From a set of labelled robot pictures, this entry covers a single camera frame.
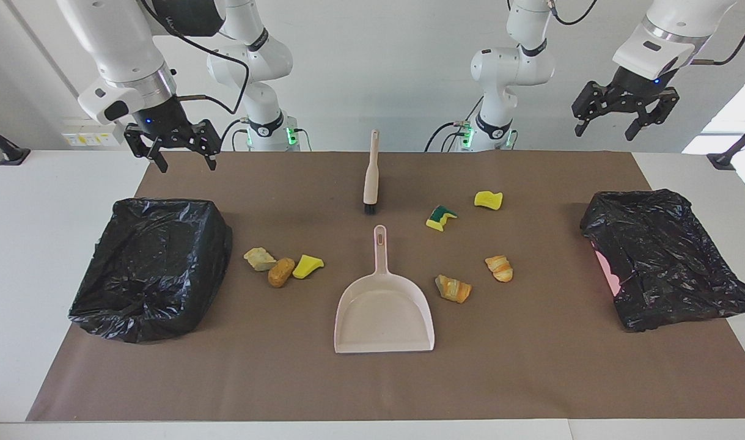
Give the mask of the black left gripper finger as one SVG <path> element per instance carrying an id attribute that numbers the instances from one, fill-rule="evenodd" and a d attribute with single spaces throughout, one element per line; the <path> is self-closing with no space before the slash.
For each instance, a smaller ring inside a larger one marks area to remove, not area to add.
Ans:
<path id="1" fill-rule="evenodd" d="M 676 89 L 664 89 L 655 97 L 642 98 L 635 97 L 635 95 L 628 97 L 625 105 L 635 112 L 637 117 L 625 131 L 626 140 L 632 141 L 645 127 L 664 123 L 679 99 L 680 96 Z"/>
<path id="2" fill-rule="evenodd" d="M 609 101 L 611 84 L 601 86 L 595 81 L 585 84 L 578 97 L 571 104 L 571 112 L 577 120 L 575 135 L 581 137 L 591 120 L 608 114 L 613 105 Z"/>

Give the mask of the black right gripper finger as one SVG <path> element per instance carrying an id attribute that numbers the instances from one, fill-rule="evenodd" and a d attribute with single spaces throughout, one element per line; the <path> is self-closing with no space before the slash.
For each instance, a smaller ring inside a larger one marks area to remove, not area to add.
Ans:
<path id="1" fill-rule="evenodd" d="M 221 152 L 221 137 L 208 119 L 201 120 L 190 126 L 186 148 L 201 154 L 211 172 L 216 170 L 218 162 L 216 156 Z"/>
<path id="2" fill-rule="evenodd" d="M 145 158 L 154 163 L 161 173 L 166 173 L 168 163 L 160 153 L 161 141 L 155 136 L 154 139 L 136 123 L 128 123 L 124 129 L 124 139 L 134 154 L 135 158 Z"/>

